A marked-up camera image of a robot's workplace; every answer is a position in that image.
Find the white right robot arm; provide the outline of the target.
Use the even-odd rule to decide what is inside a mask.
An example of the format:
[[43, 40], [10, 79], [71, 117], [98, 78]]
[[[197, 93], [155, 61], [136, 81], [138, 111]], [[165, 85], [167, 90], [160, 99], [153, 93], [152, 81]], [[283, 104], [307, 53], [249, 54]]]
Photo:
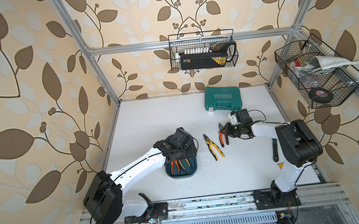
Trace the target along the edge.
[[276, 193], [289, 193], [297, 188], [303, 171], [316, 163], [323, 148], [304, 120], [291, 122], [268, 122], [252, 120], [249, 111], [242, 109], [228, 115], [230, 121], [224, 126], [223, 134], [242, 140], [254, 137], [275, 139], [285, 157], [279, 176], [272, 182]]

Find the large orange handled pliers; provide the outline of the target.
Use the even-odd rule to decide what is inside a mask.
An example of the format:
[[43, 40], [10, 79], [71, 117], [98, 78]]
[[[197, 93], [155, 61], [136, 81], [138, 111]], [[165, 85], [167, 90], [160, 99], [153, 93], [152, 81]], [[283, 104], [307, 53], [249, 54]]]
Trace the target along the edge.
[[224, 148], [225, 145], [230, 144], [229, 143], [229, 138], [226, 135], [225, 128], [221, 123], [219, 123], [218, 128], [219, 128], [219, 141], [220, 141], [221, 146]]

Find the yellow black combination pliers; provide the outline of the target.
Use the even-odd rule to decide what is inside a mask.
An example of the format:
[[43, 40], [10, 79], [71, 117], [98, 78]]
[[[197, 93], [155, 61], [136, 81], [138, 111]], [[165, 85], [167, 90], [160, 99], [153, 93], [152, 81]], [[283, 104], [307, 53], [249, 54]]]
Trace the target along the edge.
[[214, 150], [217, 150], [221, 157], [225, 157], [224, 153], [221, 151], [221, 149], [206, 135], [203, 135], [204, 140], [206, 141], [207, 147], [209, 149], [209, 152], [212, 154], [214, 159], [216, 161], [219, 160]]

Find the small yellow handled pliers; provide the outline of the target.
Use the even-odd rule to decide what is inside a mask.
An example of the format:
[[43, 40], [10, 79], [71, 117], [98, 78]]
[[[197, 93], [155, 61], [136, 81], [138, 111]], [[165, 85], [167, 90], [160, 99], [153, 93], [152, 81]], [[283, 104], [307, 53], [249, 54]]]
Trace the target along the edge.
[[185, 174], [187, 174], [193, 170], [193, 166], [188, 159], [179, 160], [178, 163], [180, 165], [180, 169]]

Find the small orange handled pliers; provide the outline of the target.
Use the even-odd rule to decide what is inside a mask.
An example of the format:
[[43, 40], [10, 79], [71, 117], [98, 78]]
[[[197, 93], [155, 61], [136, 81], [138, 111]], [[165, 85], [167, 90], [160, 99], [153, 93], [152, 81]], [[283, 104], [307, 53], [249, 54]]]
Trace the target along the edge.
[[180, 176], [181, 169], [180, 169], [180, 165], [179, 165], [178, 161], [172, 161], [170, 164], [171, 164], [171, 166], [170, 166], [171, 175], [172, 176]]

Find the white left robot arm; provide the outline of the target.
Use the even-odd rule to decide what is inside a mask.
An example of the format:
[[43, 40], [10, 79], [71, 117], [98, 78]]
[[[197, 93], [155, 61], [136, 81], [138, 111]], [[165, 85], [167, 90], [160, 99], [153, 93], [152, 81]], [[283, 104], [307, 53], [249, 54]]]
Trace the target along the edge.
[[95, 224], [113, 224], [119, 217], [142, 217], [150, 211], [151, 200], [140, 193], [124, 200], [129, 190], [165, 165], [197, 156], [196, 138], [179, 127], [173, 135], [157, 141], [143, 156], [117, 171], [98, 172], [86, 193], [83, 205]]

